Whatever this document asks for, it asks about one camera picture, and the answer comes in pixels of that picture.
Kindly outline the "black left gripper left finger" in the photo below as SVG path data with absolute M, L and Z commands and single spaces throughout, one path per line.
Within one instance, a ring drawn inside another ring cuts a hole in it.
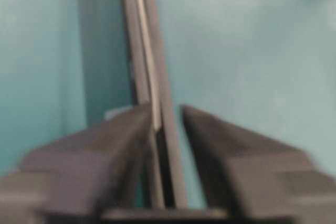
M 27 152 L 1 177 L 1 223 L 90 223 L 132 207 L 151 125 L 143 104 Z

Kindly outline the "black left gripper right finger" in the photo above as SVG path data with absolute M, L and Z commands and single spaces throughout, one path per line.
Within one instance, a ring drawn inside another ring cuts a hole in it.
M 181 108 L 207 205 L 237 223 L 335 223 L 335 179 L 303 150 Z

